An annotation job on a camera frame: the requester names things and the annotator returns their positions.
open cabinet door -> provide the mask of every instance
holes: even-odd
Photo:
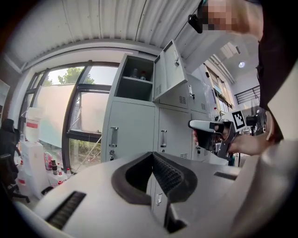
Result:
[[[187,82],[181,55],[172,40],[154,61],[153,101],[158,101],[172,89]]]

black chair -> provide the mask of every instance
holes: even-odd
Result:
[[[14,153],[20,156],[17,144],[20,140],[20,131],[14,128],[14,121],[5,119],[0,128],[0,178],[2,186],[7,191],[10,199],[25,198],[30,202],[28,196],[19,193],[19,187],[15,180],[18,177],[18,168],[14,163]]]

person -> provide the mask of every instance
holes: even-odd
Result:
[[[280,16],[287,13],[287,18]],[[286,29],[294,11],[286,4],[263,0],[202,0],[197,15],[207,19],[215,29],[238,34],[251,34],[259,41],[257,77],[260,84],[260,107],[267,110],[266,132],[258,136],[240,135],[229,148],[230,153],[261,154],[267,147],[283,139],[268,108],[294,66],[298,51],[292,33]],[[193,131],[194,141],[197,134]],[[226,139],[228,131],[223,132]]]

red label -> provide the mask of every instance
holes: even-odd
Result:
[[[22,179],[19,179],[19,182],[20,182],[21,184],[25,184],[25,181],[22,180]]]
[[[38,127],[38,124],[31,123],[31,122],[27,122],[27,123],[26,123],[26,126],[27,126],[27,127],[31,127],[31,128],[37,128],[37,127]]]

shelf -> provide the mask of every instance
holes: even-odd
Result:
[[[153,83],[146,80],[122,77],[120,79],[116,97],[151,101]]]
[[[148,84],[153,84],[153,82],[147,81],[147,80],[142,80],[142,79],[135,79],[135,78],[131,78],[131,77],[122,77],[125,80],[134,80],[134,81],[139,81],[142,83],[148,83]]]

